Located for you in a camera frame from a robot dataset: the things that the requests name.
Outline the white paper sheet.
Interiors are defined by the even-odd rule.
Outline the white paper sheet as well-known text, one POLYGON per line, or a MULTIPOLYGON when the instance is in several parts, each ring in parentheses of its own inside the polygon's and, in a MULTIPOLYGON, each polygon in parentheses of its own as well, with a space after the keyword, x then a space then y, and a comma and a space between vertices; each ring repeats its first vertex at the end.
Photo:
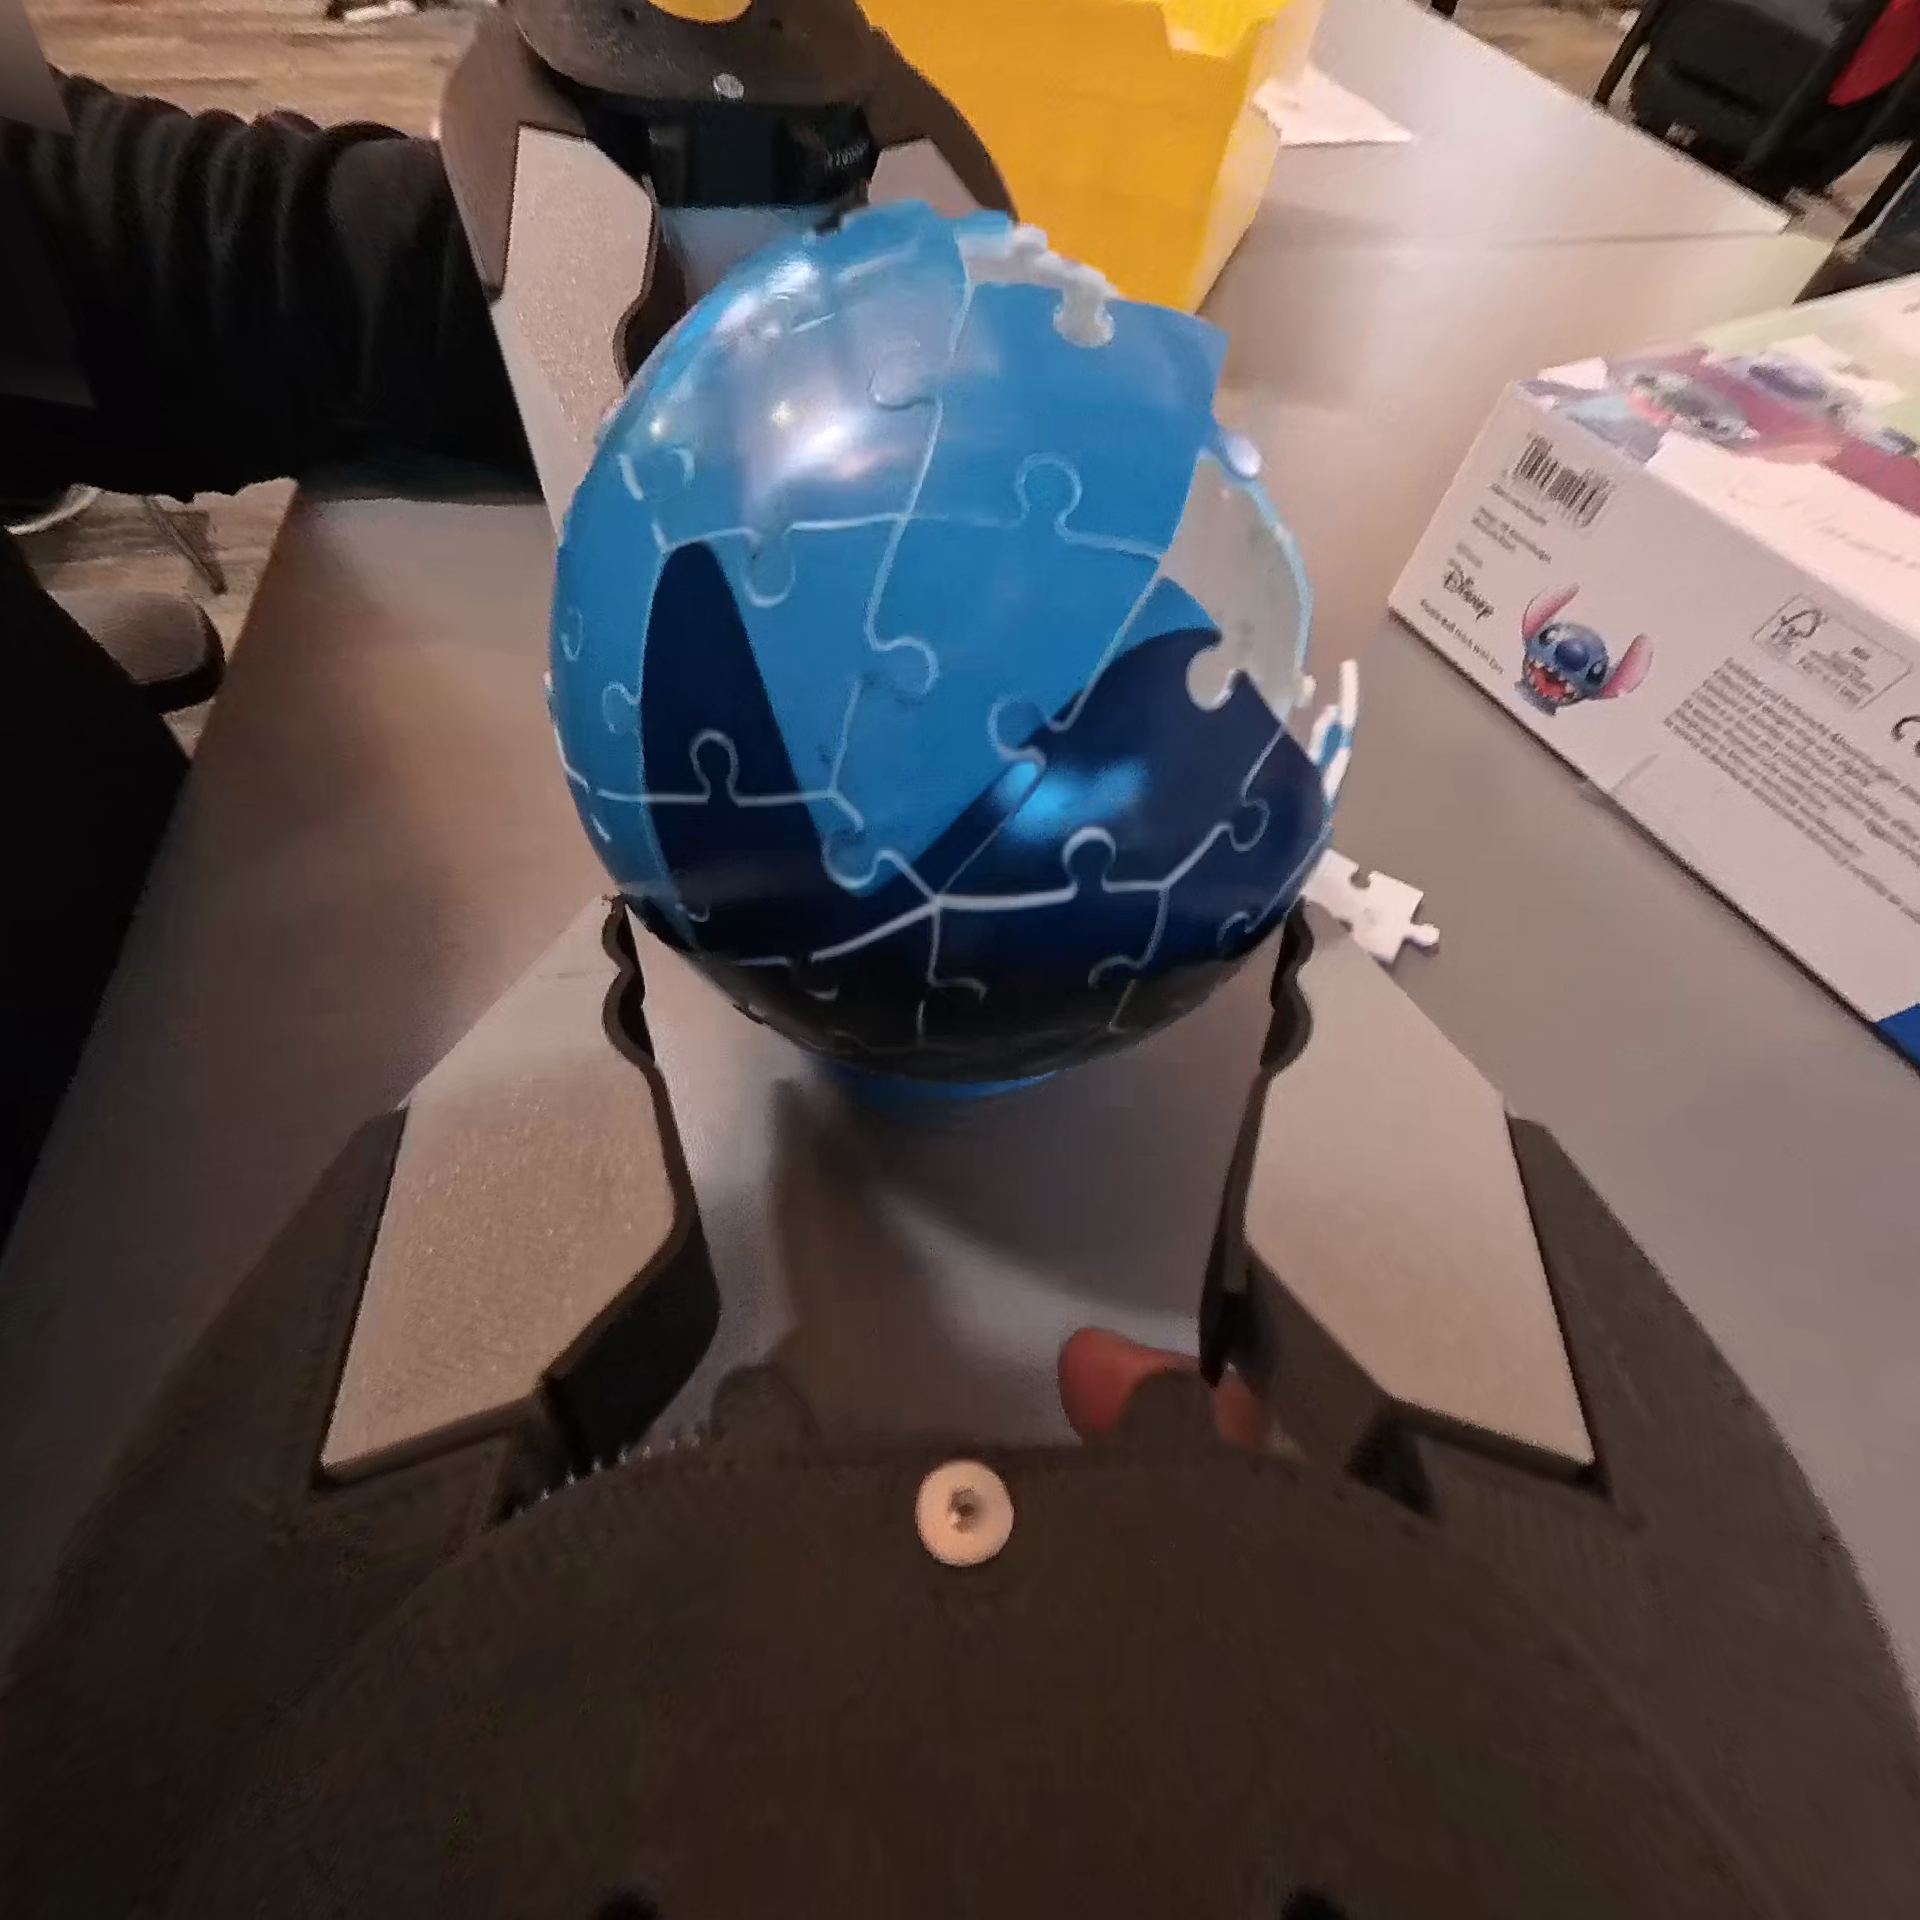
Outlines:
POLYGON ((1285 150, 1406 147, 1415 134, 1378 106, 1335 83, 1317 64, 1264 81, 1252 108, 1285 150))

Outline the person's left forearm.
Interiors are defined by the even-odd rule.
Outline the person's left forearm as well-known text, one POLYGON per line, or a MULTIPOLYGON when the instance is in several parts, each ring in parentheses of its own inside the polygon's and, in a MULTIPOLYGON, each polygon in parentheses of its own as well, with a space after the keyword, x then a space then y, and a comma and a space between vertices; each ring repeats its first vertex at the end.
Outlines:
POLYGON ((5 123, 92 404, 5 395, 5 494, 191 499, 383 465, 535 482, 441 147, 54 70, 5 123))

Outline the blue ball stand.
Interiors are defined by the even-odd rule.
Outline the blue ball stand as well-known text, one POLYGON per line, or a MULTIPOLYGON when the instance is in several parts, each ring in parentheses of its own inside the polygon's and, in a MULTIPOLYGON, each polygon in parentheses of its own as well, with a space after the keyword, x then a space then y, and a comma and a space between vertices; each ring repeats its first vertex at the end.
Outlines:
POLYGON ((1054 1051, 978 1046, 953 1054, 814 1059, 822 1077, 864 1114, 941 1121, 1063 1081, 1073 1060, 1054 1051))

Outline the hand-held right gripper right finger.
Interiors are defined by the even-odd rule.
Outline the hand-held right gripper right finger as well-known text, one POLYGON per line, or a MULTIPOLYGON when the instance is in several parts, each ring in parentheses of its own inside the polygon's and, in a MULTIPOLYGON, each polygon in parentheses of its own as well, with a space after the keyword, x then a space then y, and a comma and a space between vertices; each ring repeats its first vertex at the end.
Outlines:
POLYGON ((1505 1104, 1324 912, 1279 934, 1197 1358, 1346 1473, 1415 1436, 1593 1469, 1505 1104))

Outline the person's dark clothing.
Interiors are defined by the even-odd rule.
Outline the person's dark clothing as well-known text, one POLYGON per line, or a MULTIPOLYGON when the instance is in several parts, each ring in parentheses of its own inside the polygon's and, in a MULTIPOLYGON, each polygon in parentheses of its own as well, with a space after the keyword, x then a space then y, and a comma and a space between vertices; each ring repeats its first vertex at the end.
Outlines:
POLYGON ((73 1083, 186 757, 2 541, 2 1234, 73 1083))

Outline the white puzzle piece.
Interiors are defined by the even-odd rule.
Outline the white puzzle piece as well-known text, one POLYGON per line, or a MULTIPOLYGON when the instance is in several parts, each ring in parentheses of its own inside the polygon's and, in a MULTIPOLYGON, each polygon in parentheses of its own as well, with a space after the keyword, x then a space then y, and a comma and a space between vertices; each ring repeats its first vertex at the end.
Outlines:
POLYGON ((1302 899, 1341 926, 1381 966, 1391 969, 1406 952, 1432 954, 1442 933, 1423 920, 1423 891, 1385 872, 1365 872, 1328 851, 1314 864, 1302 899))

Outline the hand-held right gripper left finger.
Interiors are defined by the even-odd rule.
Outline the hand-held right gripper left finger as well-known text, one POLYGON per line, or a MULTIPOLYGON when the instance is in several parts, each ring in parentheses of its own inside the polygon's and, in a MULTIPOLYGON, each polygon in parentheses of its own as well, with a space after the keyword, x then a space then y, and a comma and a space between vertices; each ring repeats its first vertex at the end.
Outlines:
POLYGON ((714 1330, 633 924, 594 899, 400 1112, 320 1467, 505 1441, 537 1482, 592 1473, 640 1452, 714 1330))

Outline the person's right hand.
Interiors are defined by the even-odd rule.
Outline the person's right hand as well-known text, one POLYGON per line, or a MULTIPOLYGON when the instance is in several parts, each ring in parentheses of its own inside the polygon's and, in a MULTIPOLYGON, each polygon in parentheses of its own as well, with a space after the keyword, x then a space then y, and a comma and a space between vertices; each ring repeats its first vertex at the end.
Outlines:
POLYGON ((1193 1362, 1105 1329, 1079 1329, 1058 1355, 1058 1392, 1066 1426, 1082 1443, 1120 1430, 1128 1406, 1154 1382, 1193 1376, 1193 1362))

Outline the black mesh office chair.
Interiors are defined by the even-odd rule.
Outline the black mesh office chair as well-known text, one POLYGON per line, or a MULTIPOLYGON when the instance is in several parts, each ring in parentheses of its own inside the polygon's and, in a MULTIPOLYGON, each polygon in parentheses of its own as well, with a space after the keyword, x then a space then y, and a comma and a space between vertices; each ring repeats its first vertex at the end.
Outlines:
POLYGON ((1873 148, 1914 139, 1914 67, 1878 104, 1824 106, 1872 2, 1644 4, 1593 100, 1712 171, 1785 201, 1816 194, 1873 148))

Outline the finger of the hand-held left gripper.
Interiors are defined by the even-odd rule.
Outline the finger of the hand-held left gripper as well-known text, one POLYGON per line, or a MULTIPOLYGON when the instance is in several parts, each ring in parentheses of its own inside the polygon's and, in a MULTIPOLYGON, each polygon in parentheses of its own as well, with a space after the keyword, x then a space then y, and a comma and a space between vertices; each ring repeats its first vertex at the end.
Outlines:
POLYGON ((583 138, 521 128, 490 322, 541 482, 584 477, 630 381, 629 322, 655 264, 641 187, 583 138))

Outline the printed puzzle box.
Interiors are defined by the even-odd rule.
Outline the printed puzzle box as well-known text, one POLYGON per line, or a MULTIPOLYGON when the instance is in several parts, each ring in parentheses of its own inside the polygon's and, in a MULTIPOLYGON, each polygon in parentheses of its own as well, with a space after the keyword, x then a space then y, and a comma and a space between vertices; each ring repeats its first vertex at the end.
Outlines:
POLYGON ((1917 277, 1513 385, 1390 613, 1917 1059, 1917 277))

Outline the blue puzzle ball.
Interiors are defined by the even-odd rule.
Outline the blue puzzle ball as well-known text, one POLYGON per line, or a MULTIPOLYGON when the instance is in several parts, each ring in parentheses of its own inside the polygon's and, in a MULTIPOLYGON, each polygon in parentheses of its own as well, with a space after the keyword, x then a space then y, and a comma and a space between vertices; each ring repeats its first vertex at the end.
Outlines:
POLYGON ((1001 212, 794 232, 663 336, 559 530, 549 710, 634 921, 844 1072, 1020 1089, 1298 902, 1356 675, 1230 334, 1001 212))

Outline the yellow plastic bin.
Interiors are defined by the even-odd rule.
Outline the yellow plastic bin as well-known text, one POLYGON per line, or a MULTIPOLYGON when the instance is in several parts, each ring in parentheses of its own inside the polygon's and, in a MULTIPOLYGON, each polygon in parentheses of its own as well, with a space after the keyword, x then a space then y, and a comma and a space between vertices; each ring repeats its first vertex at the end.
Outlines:
POLYGON ((1194 312, 1279 153, 1257 96, 1321 2, 865 2, 980 138, 1021 222, 1124 298, 1194 312))

